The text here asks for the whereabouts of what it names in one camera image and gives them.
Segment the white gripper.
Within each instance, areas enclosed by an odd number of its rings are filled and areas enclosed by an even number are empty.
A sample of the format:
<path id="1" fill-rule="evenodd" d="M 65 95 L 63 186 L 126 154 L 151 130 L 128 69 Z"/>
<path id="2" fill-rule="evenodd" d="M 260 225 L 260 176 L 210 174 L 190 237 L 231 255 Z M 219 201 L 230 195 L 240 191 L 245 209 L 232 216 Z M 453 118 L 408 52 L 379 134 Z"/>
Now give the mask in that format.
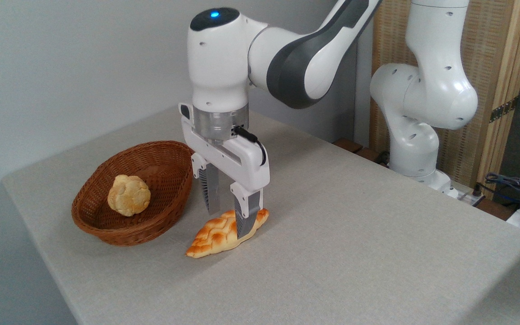
<path id="1" fill-rule="evenodd" d="M 248 235 L 254 226 L 258 212 L 263 208 L 263 189 L 269 184 L 269 161 L 262 162 L 262 150 L 258 144 L 235 136 L 222 143 L 202 137 L 196 132 L 194 107 L 179 103 L 182 114 L 182 132 L 186 144 L 194 153 L 191 156 L 194 178 L 200 181 L 204 203 L 210 215 L 219 211 L 219 170 L 231 177 L 231 192 L 237 220 L 237 238 Z"/>

